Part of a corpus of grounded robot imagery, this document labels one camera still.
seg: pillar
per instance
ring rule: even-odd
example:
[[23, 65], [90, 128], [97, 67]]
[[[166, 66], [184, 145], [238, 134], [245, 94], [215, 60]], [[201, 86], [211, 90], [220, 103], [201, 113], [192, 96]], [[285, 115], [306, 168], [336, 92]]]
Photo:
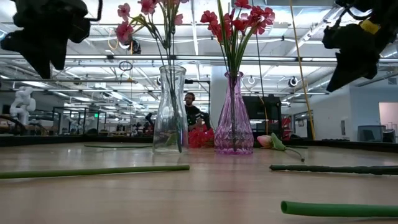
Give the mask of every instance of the pillar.
[[214, 129], [218, 126], [218, 119], [220, 118], [226, 96], [228, 84], [224, 76], [225, 72], [226, 69], [223, 66], [213, 66], [211, 69], [210, 122]]

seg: table surface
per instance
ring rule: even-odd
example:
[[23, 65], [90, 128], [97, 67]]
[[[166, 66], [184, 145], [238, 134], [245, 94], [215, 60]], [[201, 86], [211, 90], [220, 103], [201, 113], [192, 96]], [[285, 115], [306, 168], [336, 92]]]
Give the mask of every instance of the table surface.
[[[0, 148], [0, 169], [54, 170], [190, 164], [190, 171], [0, 180], [6, 224], [398, 223], [389, 218], [284, 215], [280, 202], [398, 205], [398, 177], [271, 172], [271, 164], [301, 164], [294, 153], [256, 149], [251, 156], [192, 149], [153, 155], [151, 149], [97, 149], [86, 142]], [[398, 154], [310, 147], [307, 165], [395, 166]]]

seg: man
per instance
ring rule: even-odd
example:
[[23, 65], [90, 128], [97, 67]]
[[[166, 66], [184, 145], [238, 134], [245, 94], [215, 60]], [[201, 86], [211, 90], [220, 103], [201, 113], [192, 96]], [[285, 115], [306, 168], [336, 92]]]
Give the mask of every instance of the man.
[[199, 108], [192, 103], [195, 101], [195, 94], [187, 93], [185, 95], [185, 111], [188, 119], [188, 130], [191, 131], [201, 126], [201, 114]]

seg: computer screen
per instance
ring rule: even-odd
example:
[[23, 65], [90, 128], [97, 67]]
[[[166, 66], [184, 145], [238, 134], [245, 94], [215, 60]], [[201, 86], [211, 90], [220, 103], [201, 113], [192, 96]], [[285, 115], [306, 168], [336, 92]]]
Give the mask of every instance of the computer screen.
[[[262, 98], [269, 120], [278, 120], [280, 115], [279, 97], [265, 96]], [[249, 119], [265, 119], [264, 105], [258, 96], [243, 96], [243, 102], [248, 111]]]

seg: vase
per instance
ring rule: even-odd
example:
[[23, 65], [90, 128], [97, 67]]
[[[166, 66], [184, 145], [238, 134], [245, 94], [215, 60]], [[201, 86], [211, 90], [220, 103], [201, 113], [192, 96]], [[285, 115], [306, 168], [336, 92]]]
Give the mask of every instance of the vase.
[[252, 154], [254, 138], [241, 94], [243, 73], [233, 75], [227, 72], [225, 77], [228, 87], [215, 134], [215, 151], [228, 155]]
[[160, 67], [162, 94], [157, 110], [153, 153], [183, 153], [188, 149], [188, 124], [182, 100], [186, 69]]

